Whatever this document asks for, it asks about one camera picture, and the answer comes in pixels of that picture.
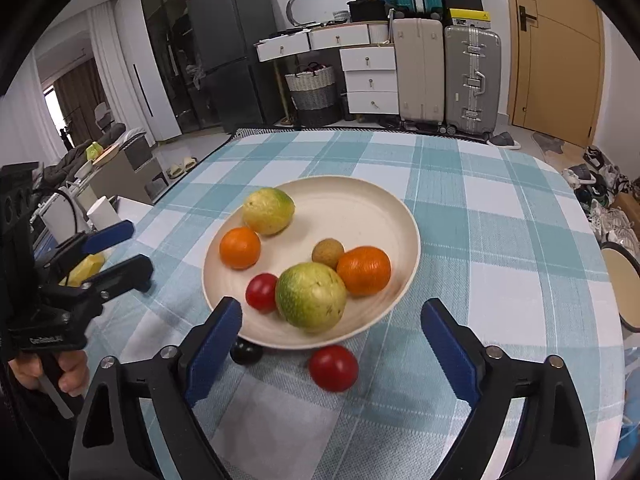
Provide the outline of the red tomato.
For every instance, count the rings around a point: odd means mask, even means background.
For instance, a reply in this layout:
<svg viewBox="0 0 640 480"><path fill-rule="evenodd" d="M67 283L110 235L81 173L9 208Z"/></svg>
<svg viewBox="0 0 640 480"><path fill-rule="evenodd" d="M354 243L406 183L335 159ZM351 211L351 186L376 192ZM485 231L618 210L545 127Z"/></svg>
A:
<svg viewBox="0 0 640 480"><path fill-rule="evenodd" d="M343 392L355 385L359 364L352 352L334 344L314 352L309 360L308 370L319 388L329 392Z"/></svg>
<svg viewBox="0 0 640 480"><path fill-rule="evenodd" d="M276 286L278 278L270 273L257 274L250 280L245 289L246 303L253 309L267 313L276 305Z"/></svg>

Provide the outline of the small orange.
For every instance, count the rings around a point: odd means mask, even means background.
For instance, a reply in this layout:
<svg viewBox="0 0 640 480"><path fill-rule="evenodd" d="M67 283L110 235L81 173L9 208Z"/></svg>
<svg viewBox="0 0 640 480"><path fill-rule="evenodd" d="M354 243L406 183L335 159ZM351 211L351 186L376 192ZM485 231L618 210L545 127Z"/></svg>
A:
<svg viewBox="0 0 640 480"><path fill-rule="evenodd" d="M229 230L218 246L221 262L233 270L245 270L254 266L262 252L262 243L258 235L241 226Z"/></svg>

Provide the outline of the large orange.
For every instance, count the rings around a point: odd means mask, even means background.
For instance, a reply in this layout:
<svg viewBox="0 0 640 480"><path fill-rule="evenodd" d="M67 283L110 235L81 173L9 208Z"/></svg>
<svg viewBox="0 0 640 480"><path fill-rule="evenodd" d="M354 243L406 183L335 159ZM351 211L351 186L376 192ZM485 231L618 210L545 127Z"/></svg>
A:
<svg viewBox="0 0 640 480"><path fill-rule="evenodd" d="M354 297L375 295L390 282L392 264L382 249L359 246L338 259L336 273Z"/></svg>

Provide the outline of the green-orange round fruit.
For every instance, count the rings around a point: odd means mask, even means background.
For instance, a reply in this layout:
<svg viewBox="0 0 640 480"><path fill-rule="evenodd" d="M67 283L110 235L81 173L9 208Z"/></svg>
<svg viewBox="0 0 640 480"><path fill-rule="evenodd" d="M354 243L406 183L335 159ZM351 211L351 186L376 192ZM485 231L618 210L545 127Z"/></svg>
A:
<svg viewBox="0 0 640 480"><path fill-rule="evenodd" d="M303 262L278 278L277 309L288 324L308 333L321 333L341 321L347 289L338 274L322 263Z"/></svg>

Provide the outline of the yellow-green round fruit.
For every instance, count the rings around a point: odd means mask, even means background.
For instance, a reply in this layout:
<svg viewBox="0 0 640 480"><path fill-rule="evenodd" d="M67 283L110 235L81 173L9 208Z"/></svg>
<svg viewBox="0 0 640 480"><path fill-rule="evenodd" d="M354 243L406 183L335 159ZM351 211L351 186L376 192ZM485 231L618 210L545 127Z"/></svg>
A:
<svg viewBox="0 0 640 480"><path fill-rule="evenodd" d="M292 221L294 200L280 188L260 188L244 200L244 223L260 235L274 235L283 231Z"/></svg>

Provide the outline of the brown longan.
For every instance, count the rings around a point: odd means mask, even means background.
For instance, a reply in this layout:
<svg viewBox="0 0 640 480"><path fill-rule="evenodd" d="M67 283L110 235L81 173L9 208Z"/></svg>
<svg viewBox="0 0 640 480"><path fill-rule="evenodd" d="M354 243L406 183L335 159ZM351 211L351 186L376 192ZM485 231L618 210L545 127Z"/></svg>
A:
<svg viewBox="0 0 640 480"><path fill-rule="evenodd" d="M335 270L344 253L345 249L341 242L335 238L325 238L314 246L311 253L311 261L324 264Z"/></svg>

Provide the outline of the dark plum near plate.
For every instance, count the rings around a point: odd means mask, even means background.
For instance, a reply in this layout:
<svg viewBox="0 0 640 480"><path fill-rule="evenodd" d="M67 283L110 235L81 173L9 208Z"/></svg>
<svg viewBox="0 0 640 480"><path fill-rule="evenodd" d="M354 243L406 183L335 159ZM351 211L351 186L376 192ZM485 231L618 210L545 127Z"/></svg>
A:
<svg viewBox="0 0 640 480"><path fill-rule="evenodd" d="M264 348L246 339L238 337L229 352L233 362L241 366L251 366L258 363L264 354Z"/></svg>

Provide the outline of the cream round plate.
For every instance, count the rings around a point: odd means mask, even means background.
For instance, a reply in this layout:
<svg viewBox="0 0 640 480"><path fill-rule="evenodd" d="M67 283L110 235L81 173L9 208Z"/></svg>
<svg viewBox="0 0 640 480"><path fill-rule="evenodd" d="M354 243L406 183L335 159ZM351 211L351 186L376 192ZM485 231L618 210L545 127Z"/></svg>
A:
<svg viewBox="0 0 640 480"><path fill-rule="evenodd" d="M280 190L295 204L290 225L262 239L262 254L247 270L232 270L219 258L224 234L243 224L236 208L222 222L209 243L202 267L203 294L214 310L224 296L238 300L242 309L239 336L278 350L307 350L338 344L381 321L408 292L421 258L421 237L408 207L385 188L346 176L314 176L283 183ZM390 257L390 282L375 295L348 298L341 321L323 333L306 333L277 313L260 313L245 301L250 279L259 273L279 275L296 263L308 261L314 244L327 237L346 249L374 246Z"/></svg>

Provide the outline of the woven laundry basket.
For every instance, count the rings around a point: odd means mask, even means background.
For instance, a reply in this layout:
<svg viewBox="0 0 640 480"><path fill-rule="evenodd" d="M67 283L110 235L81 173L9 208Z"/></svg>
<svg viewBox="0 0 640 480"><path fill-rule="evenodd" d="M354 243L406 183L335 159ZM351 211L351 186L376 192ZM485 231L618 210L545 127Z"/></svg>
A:
<svg viewBox="0 0 640 480"><path fill-rule="evenodd" d="M335 70L331 65L311 62L295 73L285 75L299 125L324 127L342 118Z"/></svg>

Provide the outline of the black refrigerator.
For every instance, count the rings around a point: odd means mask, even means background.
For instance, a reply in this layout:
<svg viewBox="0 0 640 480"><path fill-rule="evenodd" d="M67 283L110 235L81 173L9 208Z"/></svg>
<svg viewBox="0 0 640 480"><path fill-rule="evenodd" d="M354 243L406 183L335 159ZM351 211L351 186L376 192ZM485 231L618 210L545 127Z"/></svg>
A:
<svg viewBox="0 0 640 480"><path fill-rule="evenodd" d="M255 44L277 31L271 0L188 0L204 87L221 125L272 125L284 117L276 74Z"/></svg>

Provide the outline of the silver suitcase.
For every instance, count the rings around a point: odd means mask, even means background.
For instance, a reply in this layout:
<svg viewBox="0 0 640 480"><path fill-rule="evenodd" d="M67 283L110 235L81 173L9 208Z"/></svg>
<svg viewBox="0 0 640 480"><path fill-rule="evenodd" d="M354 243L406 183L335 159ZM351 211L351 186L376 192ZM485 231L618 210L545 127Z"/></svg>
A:
<svg viewBox="0 0 640 480"><path fill-rule="evenodd" d="M487 140L495 131L501 82L501 40L491 30L445 28L445 122L449 130Z"/></svg>

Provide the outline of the wooden door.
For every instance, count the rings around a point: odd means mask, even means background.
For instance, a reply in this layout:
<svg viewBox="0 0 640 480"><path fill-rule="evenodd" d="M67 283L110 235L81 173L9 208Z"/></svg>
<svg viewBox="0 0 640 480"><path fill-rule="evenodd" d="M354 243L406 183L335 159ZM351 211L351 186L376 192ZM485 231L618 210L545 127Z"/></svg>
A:
<svg viewBox="0 0 640 480"><path fill-rule="evenodd" d="M585 148L600 112L602 16L592 0L508 0L512 124Z"/></svg>

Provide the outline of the white drawer desk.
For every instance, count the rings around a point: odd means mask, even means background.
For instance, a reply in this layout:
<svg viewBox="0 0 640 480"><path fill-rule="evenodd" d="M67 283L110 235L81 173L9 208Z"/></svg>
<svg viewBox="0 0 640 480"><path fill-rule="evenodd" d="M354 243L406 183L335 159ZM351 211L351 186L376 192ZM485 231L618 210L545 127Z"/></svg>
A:
<svg viewBox="0 0 640 480"><path fill-rule="evenodd" d="M399 114L396 54L386 21L304 27L255 44L262 62L337 50L348 110L355 115Z"/></svg>

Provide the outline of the beige suitcase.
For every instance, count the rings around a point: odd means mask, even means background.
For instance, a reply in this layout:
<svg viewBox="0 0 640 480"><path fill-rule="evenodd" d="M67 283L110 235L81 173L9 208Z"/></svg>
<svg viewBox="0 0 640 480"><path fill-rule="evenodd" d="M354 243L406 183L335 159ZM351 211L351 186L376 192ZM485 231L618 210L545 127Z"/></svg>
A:
<svg viewBox="0 0 640 480"><path fill-rule="evenodd" d="M445 114L442 23L427 18L393 20L399 115L440 125Z"/></svg>

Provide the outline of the yellow black box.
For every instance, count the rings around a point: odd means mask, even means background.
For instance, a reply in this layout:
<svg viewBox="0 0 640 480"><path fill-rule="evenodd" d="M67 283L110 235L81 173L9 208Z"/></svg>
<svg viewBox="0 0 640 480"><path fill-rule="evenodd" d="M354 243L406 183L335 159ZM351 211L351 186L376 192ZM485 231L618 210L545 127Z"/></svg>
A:
<svg viewBox="0 0 640 480"><path fill-rule="evenodd" d="M490 14L484 10L455 9L449 10L451 24L454 26L475 27L480 29L490 29Z"/></svg>

